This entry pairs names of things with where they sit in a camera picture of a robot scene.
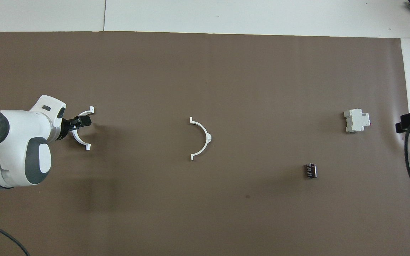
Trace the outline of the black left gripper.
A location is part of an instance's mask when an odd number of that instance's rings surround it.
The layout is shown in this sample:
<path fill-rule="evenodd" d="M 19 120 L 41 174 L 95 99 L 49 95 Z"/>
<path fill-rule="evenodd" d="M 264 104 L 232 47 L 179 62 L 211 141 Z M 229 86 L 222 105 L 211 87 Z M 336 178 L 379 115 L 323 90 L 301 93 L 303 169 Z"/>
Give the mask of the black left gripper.
<path fill-rule="evenodd" d="M 85 125 L 91 125 L 91 123 L 90 116 L 76 116 L 72 119 L 62 118 L 60 133 L 56 140 L 62 140 L 70 131 L 78 130 Z"/>

